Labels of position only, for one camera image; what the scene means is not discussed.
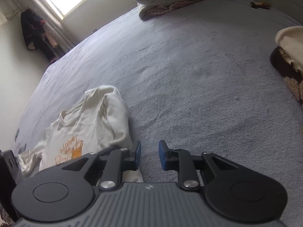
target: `white wall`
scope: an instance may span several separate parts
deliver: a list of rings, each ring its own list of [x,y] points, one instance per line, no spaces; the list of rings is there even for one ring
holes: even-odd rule
[[[19,120],[47,67],[48,60],[41,52],[26,49],[20,13],[0,25],[1,150],[7,150],[15,142]]]
[[[63,24],[76,42],[81,42],[93,30],[100,29],[136,6],[133,0],[86,0],[66,16]]]

